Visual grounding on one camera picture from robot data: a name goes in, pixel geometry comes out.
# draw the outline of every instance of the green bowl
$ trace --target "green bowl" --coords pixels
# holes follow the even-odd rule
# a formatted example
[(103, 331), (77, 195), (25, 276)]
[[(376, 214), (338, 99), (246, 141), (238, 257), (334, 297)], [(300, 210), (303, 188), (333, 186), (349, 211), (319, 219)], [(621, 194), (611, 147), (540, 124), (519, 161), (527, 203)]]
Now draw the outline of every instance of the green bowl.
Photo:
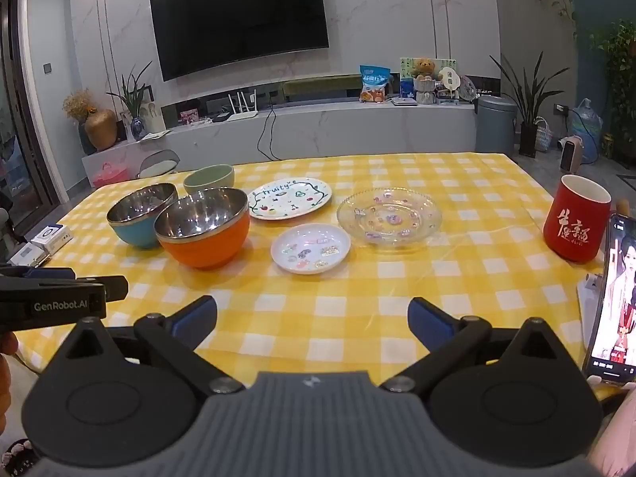
[(234, 167), (212, 165), (191, 173), (183, 180), (183, 188), (192, 195), (209, 188), (231, 188), (234, 186)]

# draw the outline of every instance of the wall outlet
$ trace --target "wall outlet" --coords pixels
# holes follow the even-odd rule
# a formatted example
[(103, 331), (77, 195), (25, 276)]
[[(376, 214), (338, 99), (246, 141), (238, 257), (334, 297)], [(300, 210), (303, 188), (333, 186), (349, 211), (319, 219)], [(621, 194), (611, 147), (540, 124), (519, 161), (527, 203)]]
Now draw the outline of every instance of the wall outlet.
[(554, 107), (555, 115), (568, 116), (569, 113), (570, 113), (570, 108), (567, 105), (555, 104), (555, 107)]

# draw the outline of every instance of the door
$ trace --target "door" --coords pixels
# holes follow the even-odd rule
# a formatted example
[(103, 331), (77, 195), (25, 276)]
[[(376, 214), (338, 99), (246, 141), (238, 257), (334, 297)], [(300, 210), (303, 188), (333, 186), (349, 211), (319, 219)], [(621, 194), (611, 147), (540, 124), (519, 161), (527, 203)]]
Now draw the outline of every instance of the door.
[(29, 111), (20, 61), (18, 0), (0, 0), (0, 202), (23, 235), (59, 203)]

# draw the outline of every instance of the red mug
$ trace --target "red mug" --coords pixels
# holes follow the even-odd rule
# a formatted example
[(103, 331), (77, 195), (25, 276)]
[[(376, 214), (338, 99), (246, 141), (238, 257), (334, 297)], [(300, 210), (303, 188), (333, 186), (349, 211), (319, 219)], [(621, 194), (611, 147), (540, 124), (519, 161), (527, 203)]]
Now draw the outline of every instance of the red mug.
[(594, 260), (611, 204), (611, 195), (601, 185), (580, 175), (564, 175), (543, 226), (546, 244), (566, 260)]

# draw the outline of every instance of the phone screen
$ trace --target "phone screen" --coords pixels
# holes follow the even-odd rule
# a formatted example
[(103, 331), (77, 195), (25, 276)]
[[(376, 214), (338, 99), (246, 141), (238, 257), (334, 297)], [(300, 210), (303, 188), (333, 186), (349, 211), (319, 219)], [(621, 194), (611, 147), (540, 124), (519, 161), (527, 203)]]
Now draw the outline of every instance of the phone screen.
[(586, 376), (623, 384), (636, 377), (636, 221), (612, 215), (603, 284), (583, 365)]

